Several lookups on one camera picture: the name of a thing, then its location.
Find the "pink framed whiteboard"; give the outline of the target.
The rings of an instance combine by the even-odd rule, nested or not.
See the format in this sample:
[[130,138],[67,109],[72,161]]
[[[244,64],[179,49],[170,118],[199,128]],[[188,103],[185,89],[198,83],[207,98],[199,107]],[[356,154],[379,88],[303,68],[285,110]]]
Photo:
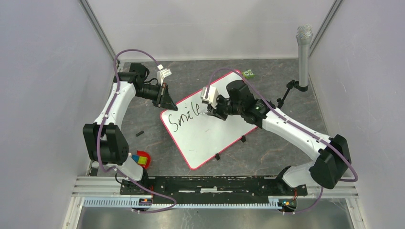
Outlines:
[[164,110],[160,114],[163,125],[192,170],[256,129],[240,116],[229,116],[223,121],[203,115],[207,105],[202,103],[201,93],[198,90],[177,102],[178,111]]

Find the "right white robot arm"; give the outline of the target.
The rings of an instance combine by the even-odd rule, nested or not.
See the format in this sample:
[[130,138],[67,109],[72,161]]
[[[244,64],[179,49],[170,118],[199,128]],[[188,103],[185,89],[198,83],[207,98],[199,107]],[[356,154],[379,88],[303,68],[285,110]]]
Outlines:
[[279,175],[276,189],[287,195],[299,185],[315,182],[323,188],[333,189],[344,181],[350,168],[351,157],[345,137],[319,133],[291,119],[270,101],[255,98],[243,80],[226,85],[229,94],[224,97],[213,87],[204,87],[201,99],[207,104],[207,114],[225,121],[238,115],[248,124],[272,132],[303,151],[311,162],[288,166]]

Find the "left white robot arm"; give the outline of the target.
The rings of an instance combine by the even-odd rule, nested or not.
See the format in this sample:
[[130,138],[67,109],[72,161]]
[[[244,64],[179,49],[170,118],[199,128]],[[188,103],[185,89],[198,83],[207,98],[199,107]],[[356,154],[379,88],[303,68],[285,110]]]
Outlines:
[[133,180],[131,187],[141,195],[149,191],[150,181],[143,177],[145,168],[132,159],[128,142],[120,130],[129,103],[134,97],[140,97],[152,101],[155,107],[178,110],[164,82],[171,70],[159,65],[156,84],[147,80],[149,73],[140,63],[132,63],[129,72],[118,72],[101,114],[83,127],[90,160],[98,162],[105,171],[114,170],[126,180]]

